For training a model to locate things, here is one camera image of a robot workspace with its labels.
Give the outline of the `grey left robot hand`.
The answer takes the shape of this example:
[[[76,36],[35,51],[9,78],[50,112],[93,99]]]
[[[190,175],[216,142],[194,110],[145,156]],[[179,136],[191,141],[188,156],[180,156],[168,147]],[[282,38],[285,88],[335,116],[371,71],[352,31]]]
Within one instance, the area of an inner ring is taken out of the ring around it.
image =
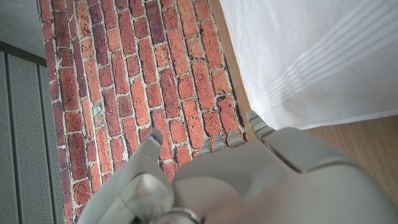
[[[296,128],[275,130],[254,111],[256,137],[204,141],[169,180],[153,129],[92,196],[80,223],[396,223],[397,207],[352,159]]]

